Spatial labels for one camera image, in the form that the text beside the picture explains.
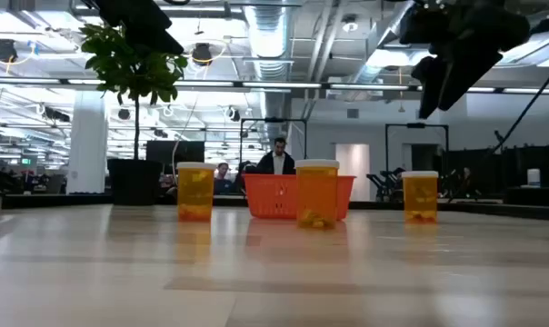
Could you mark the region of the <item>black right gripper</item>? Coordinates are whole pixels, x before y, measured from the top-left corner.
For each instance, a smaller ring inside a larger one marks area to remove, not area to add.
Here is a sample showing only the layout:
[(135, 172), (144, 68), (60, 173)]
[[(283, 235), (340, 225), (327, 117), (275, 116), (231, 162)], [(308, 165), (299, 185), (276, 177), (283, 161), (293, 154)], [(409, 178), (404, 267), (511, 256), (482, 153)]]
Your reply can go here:
[(429, 54), (412, 70), (422, 86), (419, 118), (448, 111), (508, 51), (527, 42), (530, 24), (505, 0), (428, 0)]

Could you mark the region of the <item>amber pill bottle white cap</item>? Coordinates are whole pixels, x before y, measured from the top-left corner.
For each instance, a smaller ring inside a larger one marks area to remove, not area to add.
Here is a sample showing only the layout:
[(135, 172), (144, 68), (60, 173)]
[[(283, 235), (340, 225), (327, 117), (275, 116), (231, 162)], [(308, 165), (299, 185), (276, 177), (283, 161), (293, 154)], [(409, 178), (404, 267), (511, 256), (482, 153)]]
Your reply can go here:
[(182, 162), (176, 168), (178, 220), (210, 222), (216, 166), (212, 163)]
[(339, 163), (336, 160), (304, 159), (295, 162), (295, 170), (297, 224), (302, 228), (334, 229)]
[(437, 223), (438, 172), (402, 173), (404, 218), (407, 223)]

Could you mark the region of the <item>orange plastic basket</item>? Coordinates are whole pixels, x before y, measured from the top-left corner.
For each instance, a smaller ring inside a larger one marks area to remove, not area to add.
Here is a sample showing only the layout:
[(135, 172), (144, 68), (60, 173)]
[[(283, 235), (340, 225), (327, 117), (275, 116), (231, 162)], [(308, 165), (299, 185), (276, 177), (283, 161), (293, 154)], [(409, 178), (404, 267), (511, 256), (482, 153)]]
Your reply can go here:
[[(247, 173), (246, 199), (250, 214), (259, 219), (295, 220), (297, 183), (295, 175)], [(337, 186), (337, 220), (348, 212), (354, 176), (339, 176)]]

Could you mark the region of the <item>green leafy indoor tree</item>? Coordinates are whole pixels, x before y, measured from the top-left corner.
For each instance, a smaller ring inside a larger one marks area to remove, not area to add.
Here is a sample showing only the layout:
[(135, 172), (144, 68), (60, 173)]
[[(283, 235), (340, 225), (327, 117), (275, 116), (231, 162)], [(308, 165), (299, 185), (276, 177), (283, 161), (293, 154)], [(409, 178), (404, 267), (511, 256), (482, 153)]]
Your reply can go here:
[(134, 105), (135, 135), (133, 158), (139, 158), (140, 99), (169, 103), (177, 98), (175, 83), (184, 77), (188, 60), (182, 54), (150, 52), (139, 54), (129, 45), (124, 27), (86, 24), (81, 50), (91, 57), (85, 68), (96, 73), (97, 90), (116, 95), (119, 104), (128, 98)]

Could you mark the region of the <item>black round ceiling device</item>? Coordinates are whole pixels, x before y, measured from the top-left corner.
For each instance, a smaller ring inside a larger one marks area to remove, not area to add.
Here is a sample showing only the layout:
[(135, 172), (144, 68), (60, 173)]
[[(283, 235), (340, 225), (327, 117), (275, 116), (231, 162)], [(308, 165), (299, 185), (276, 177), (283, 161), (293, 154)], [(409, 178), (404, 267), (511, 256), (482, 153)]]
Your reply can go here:
[(0, 62), (11, 64), (16, 62), (17, 59), (18, 55), (15, 49), (15, 40), (0, 39)]
[(211, 46), (208, 43), (197, 43), (191, 53), (192, 61), (200, 66), (208, 66), (213, 61)]

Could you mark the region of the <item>long ceiling strip light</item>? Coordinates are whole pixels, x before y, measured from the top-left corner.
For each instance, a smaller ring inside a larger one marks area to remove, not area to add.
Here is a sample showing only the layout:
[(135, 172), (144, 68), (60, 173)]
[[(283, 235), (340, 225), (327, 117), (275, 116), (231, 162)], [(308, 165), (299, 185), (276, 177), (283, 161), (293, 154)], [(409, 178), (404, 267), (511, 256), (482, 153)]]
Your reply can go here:
[(471, 87), (468, 94), (541, 94), (549, 95), (549, 88)]
[(321, 89), (324, 85), (319, 83), (290, 83), (290, 82), (242, 82), (244, 88), (263, 89)]
[(329, 89), (345, 91), (408, 91), (410, 87), (415, 90), (415, 85), (399, 84), (329, 84)]
[[(0, 77), (0, 84), (29, 84), (29, 85), (99, 85), (102, 81), (96, 79), (64, 79), (64, 78), (24, 78), (24, 77)], [(233, 87), (234, 82), (227, 81), (201, 81), (179, 80), (175, 86), (184, 87)]]

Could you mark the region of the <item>black monitor screen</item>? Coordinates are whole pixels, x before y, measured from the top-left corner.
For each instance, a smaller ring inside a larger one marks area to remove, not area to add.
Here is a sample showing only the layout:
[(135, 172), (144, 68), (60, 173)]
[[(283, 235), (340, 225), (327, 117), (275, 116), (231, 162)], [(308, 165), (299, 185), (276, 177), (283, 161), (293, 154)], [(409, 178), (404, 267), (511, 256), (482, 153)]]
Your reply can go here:
[(164, 174), (171, 174), (175, 165), (181, 162), (205, 161), (205, 143), (203, 141), (148, 141), (146, 159), (159, 162)]

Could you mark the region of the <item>white round column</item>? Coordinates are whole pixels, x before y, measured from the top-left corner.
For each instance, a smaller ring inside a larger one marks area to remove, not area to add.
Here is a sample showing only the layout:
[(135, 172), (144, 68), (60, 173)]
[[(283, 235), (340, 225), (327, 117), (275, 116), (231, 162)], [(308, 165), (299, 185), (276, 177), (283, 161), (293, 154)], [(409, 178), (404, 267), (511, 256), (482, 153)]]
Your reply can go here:
[(97, 91), (76, 91), (66, 191), (105, 190), (108, 110)]

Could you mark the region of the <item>white door panel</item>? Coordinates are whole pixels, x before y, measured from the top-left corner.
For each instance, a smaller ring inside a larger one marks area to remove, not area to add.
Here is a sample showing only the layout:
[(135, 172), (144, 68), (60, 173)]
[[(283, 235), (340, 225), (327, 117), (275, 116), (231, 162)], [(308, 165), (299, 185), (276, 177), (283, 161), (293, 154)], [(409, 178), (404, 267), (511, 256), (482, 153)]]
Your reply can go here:
[(339, 174), (354, 176), (352, 202), (371, 200), (371, 186), (367, 175), (370, 173), (370, 148), (368, 144), (336, 144), (335, 159), (339, 162)]

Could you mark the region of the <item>black square plant pot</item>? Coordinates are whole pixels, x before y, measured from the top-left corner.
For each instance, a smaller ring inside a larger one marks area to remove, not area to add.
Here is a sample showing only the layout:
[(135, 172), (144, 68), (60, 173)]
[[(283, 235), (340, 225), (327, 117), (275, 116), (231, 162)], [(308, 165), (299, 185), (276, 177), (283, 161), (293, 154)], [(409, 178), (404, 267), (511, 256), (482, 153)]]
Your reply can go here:
[(154, 205), (163, 165), (155, 161), (108, 159), (113, 204), (125, 206)]

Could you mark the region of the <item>seated person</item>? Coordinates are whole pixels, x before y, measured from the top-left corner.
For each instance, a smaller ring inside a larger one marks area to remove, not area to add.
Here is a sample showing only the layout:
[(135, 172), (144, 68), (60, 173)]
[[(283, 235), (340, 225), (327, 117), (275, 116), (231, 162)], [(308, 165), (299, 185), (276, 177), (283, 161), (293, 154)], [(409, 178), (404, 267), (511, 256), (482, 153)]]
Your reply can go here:
[(229, 194), (234, 190), (233, 182), (227, 178), (228, 163), (220, 163), (217, 166), (217, 175), (214, 179), (214, 195)]

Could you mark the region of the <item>standing person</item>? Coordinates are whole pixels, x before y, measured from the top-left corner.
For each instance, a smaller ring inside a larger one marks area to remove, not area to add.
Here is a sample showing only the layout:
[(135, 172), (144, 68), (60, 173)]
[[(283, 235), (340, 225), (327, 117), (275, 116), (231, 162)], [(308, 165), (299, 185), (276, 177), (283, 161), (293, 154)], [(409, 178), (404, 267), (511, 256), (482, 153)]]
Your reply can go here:
[(295, 161), (285, 150), (286, 140), (283, 137), (274, 139), (274, 149), (265, 154), (259, 161), (257, 168), (260, 173), (266, 174), (295, 174)]

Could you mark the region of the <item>black metal frame stand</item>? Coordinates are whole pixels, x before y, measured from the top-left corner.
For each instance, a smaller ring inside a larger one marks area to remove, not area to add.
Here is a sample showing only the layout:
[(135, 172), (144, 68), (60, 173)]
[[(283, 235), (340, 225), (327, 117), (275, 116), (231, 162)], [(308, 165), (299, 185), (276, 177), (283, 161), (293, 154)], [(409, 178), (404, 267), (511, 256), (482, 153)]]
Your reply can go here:
[(448, 165), (448, 153), (450, 151), (449, 141), (449, 125), (448, 124), (426, 124), (426, 123), (407, 123), (407, 124), (385, 124), (384, 125), (384, 168), (389, 170), (389, 129), (392, 127), (405, 127), (406, 129), (425, 129), (425, 128), (441, 128), (444, 130), (444, 155), (443, 167), (446, 169)]
[(307, 120), (304, 118), (280, 118), (280, 117), (266, 117), (266, 118), (241, 118), (240, 125), (239, 125), (239, 150), (238, 150), (238, 159), (239, 163), (241, 164), (243, 162), (243, 142), (244, 142), (244, 134), (246, 132), (246, 129), (244, 127), (246, 122), (251, 122), (252, 127), (249, 127), (249, 129), (253, 129), (253, 126), (256, 123), (264, 123), (264, 124), (283, 124), (283, 123), (289, 123), (290, 125), (294, 125), (294, 123), (302, 123), (304, 125), (303, 128), (303, 156), (304, 159), (307, 159)]

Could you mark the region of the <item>silver slanted ceiling duct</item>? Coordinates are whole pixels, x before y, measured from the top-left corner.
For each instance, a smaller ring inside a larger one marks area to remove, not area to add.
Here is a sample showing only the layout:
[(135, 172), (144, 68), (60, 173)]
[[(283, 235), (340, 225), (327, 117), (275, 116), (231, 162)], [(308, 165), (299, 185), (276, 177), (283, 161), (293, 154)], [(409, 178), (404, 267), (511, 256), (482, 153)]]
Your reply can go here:
[(384, 47), (399, 38), (400, 24), (404, 14), (413, 4), (413, 0), (397, 1), (394, 11), (387, 18), (382, 18), (373, 25), (366, 40), (365, 63), (352, 78), (353, 82), (371, 84), (381, 71), (389, 66), (386, 62), (389, 54)]

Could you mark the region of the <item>silver ribbed ceiling duct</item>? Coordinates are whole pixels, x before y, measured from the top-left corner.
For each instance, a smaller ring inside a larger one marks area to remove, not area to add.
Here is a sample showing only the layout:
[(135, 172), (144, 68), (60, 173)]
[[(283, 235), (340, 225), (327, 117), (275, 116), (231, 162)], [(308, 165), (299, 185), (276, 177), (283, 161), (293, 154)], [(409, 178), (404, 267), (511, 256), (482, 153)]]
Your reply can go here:
[[(256, 82), (283, 82), (289, 78), (288, 59), (289, 24), (293, 9), (274, 5), (256, 5), (244, 8), (248, 23), (248, 40), (252, 55), (259, 59), (255, 67)], [(260, 93), (263, 118), (281, 118), (285, 94), (268, 90)], [(281, 134), (281, 123), (265, 123), (265, 137), (275, 139)]]

